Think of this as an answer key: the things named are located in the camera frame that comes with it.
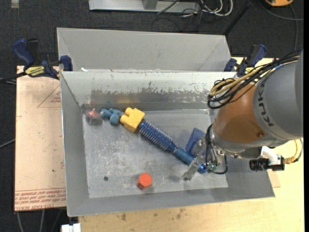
black floor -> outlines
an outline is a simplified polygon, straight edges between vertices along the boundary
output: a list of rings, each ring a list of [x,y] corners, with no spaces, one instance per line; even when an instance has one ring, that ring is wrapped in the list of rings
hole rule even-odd
[[[20,38],[37,38],[41,51],[57,60],[56,28],[96,28],[133,31],[186,32],[223,34],[248,0],[233,0],[234,10],[218,19],[207,15],[199,25],[197,20],[179,15],[137,12],[90,12],[89,0],[19,0],[19,9],[11,8],[11,0],[0,0],[0,77],[15,74],[15,66],[23,65],[12,45]],[[245,56],[252,44],[263,44],[266,57],[282,57],[303,49],[304,21],[287,18],[304,17],[304,0],[294,0],[292,6],[267,10],[254,2],[227,35],[233,56]],[[14,85],[0,84],[0,145],[15,138]],[[0,148],[0,230],[19,231],[13,211],[14,144]],[[20,214],[24,231],[39,231],[42,211]],[[55,231],[68,223],[65,210],[45,211],[42,231],[50,232],[58,216]]]

white cable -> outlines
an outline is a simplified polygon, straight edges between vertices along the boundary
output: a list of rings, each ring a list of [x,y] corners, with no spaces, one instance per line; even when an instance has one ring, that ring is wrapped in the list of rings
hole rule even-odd
[[[200,0],[200,2],[203,4],[203,6],[206,8],[206,10],[203,10],[203,12],[207,12],[207,13],[211,13],[211,14],[216,14],[217,12],[220,12],[223,8],[223,2],[222,0],[219,0],[220,1],[220,8],[218,9],[214,9],[214,10],[211,10],[205,3],[204,3],[204,0]]]
[[[229,15],[232,12],[232,10],[233,10],[233,0],[229,0],[229,1],[230,1],[230,5],[231,5],[230,10],[227,13],[216,14],[216,15],[218,15],[218,16],[227,16],[227,15]]]
[[[217,15],[217,16],[227,16],[229,15],[232,10],[233,10],[233,0],[229,0],[229,3],[230,3],[230,9],[228,12],[224,13],[224,14],[221,14],[220,11],[222,10],[223,8],[223,2],[222,0],[220,0],[220,5],[221,7],[219,9],[215,9],[215,10],[211,10],[209,9],[209,7],[207,5],[204,4],[204,0],[200,0],[200,2],[204,5],[204,7],[206,8],[206,10],[202,10],[203,12],[206,12],[206,13],[210,13],[210,14],[214,14],[214,15]]]

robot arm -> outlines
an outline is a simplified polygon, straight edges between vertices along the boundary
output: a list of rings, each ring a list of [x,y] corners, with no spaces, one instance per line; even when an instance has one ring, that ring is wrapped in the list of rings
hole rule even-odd
[[[223,91],[236,79],[215,86],[209,105],[219,111],[206,141],[220,159],[219,164],[224,155],[231,155],[252,159],[252,170],[284,169],[281,156],[265,147],[274,148],[303,137],[302,71],[303,51],[300,56],[290,54],[258,69],[256,73],[263,76],[244,76]]]

small toy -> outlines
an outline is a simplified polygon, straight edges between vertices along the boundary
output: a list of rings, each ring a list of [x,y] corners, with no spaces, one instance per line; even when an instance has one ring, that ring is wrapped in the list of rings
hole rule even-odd
[[[119,123],[120,113],[121,111],[110,108],[109,110],[101,109],[100,115],[101,118],[108,118],[112,125],[117,125]]]
[[[89,124],[91,125],[93,120],[101,119],[100,114],[96,112],[96,109],[93,108],[92,110],[89,110],[85,112],[86,118],[89,119]]]
[[[144,190],[151,186],[153,178],[148,173],[143,173],[139,176],[137,186],[139,189]]]

blue toy piece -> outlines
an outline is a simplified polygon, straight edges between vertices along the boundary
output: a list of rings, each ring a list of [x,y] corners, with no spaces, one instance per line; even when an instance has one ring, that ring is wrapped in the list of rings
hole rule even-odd
[[[110,108],[109,110],[101,109],[100,113],[101,118],[108,118],[112,125],[117,125],[119,123],[120,120],[119,114],[121,114],[121,111],[112,108]]]

